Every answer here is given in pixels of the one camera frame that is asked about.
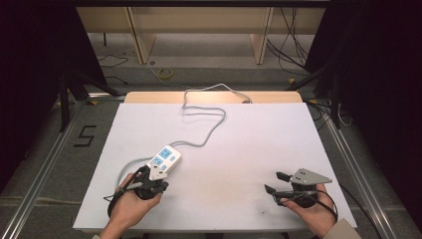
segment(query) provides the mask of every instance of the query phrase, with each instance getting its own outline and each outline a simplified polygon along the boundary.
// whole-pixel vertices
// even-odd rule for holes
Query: gray floor
[[[147,65],[140,65],[133,52],[130,36],[107,35],[107,46],[103,45],[102,34],[90,34],[97,55],[116,55],[127,57],[128,61],[117,67],[103,67],[108,77],[119,77],[128,82],[123,84],[117,78],[107,78],[108,84],[120,91],[183,91],[186,87],[208,87],[225,83],[234,90],[240,91],[282,91],[289,85],[289,79],[299,80],[302,76],[281,70],[278,58],[267,52],[263,65],[256,65],[252,46],[246,35],[162,35],[154,44],[152,55]],[[279,46],[281,36],[272,36],[272,41]],[[312,43],[312,36],[301,36],[305,48]],[[292,43],[288,43],[286,52],[295,56]],[[112,66],[122,59],[107,57],[100,63]],[[301,72],[292,64],[283,64],[291,71]],[[161,68],[173,69],[171,80],[161,82],[151,70]],[[313,96],[315,83],[302,89],[302,97]],[[101,93],[93,87],[87,87],[91,93]],[[73,222],[78,215],[81,202],[89,186],[113,117],[121,101],[96,99],[90,104],[76,103],[73,114],[79,111],[75,124],[69,132],[66,143],[57,157],[52,170],[35,206],[19,233],[19,238],[91,238],[91,234],[73,229]],[[311,114],[317,118],[318,112],[310,108]],[[31,146],[28,157],[22,161],[10,183],[0,197],[0,229],[3,231],[14,215],[22,199],[36,178],[46,158],[49,158],[56,139],[60,137],[60,108],[52,110]],[[364,205],[363,197],[350,174],[347,164],[339,150],[329,123],[325,119],[315,121],[321,141],[336,173],[339,182],[344,185]],[[79,134],[84,125],[95,125],[86,130],[86,134],[95,138],[89,147],[75,147],[86,143]],[[397,238],[422,238],[417,227],[409,217],[399,198],[389,186],[382,172],[377,168],[370,152],[361,137],[356,125],[343,126],[341,133],[347,140],[356,161],[362,168],[367,183],[387,215],[391,228]],[[357,232],[362,238],[377,238],[369,220],[361,209],[344,193],[350,209],[358,223]],[[311,238],[309,232],[292,232],[291,238]],[[282,238],[278,234],[228,234],[225,238]],[[153,234],[150,238],[205,238],[202,234]]]

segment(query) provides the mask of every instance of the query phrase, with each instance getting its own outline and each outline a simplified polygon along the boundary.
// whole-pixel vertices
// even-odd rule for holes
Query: white tabletop
[[[306,104],[213,104],[227,112],[203,147],[176,146],[182,160],[170,173],[161,202],[132,229],[144,232],[271,232],[305,230],[300,218],[277,206],[264,184],[290,190],[276,172],[303,167],[330,177],[326,189],[339,218],[356,226]],[[202,142],[219,120],[184,116],[181,104],[121,104],[74,228],[100,231],[120,169],[154,156],[165,145]],[[130,168],[135,171],[143,163]]]

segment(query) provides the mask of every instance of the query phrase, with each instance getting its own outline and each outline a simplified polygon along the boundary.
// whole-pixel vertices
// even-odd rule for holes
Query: wrist
[[[118,239],[127,230],[127,226],[123,222],[110,220],[105,229],[100,234],[102,239]]]

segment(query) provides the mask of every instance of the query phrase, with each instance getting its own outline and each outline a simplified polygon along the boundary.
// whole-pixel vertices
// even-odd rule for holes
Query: wooden edge
[[[298,92],[241,92],[253,103],[302,103]],[[247,99],[232,92],[189,92],[187,102],[195,104],[242,103]],[[131,92],[125,103],[179,103],[184,101],[184,92]]]

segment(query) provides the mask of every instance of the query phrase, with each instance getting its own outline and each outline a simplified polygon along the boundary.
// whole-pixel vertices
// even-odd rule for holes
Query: black backdrop
[[[422,231],[422,2],[366,3],[332,68],[339,74],[339,99],[361,130],[374,163]],[[338,22],[355,14],[345,13],[332,8],[320,27],[338,30]],[[331,56],[332,48],[323,40],[341,33],[318,31],[310,69]],[[319,80],[317,91],[332,92],[332,72]]]
[[[76,69],[102,84],[106,80],[74,7],[3,3],[0,29],[2,191],[57,100],[64,69]],[[84,95],[83,81],[73,77],[68,84]]]

